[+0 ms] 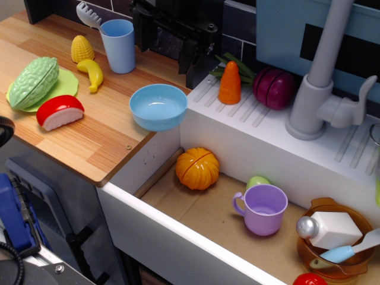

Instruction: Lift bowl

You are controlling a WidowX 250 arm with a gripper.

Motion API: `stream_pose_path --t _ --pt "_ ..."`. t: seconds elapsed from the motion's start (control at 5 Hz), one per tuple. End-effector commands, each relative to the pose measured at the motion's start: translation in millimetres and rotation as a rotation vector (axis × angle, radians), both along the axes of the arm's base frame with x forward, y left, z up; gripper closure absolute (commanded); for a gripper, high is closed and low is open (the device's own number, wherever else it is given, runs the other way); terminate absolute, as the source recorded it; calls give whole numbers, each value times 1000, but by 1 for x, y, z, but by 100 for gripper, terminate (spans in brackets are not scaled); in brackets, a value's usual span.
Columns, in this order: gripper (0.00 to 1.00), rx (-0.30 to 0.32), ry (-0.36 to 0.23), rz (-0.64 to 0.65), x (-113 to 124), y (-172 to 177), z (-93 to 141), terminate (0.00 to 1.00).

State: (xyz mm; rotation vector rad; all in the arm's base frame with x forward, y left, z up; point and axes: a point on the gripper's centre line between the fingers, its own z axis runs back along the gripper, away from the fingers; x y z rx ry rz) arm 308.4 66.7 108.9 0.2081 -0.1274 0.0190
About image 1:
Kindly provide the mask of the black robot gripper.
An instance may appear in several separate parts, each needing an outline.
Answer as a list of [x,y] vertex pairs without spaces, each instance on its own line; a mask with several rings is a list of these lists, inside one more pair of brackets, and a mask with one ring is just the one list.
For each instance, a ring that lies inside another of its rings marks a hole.
[[132,1],[135,44],[147,51],[162,29],[183,41],[179,74],[186,75],[186,87],[194,89],[207,75],[209,54],[214,47],[217,26],[202,10],[201,1]]

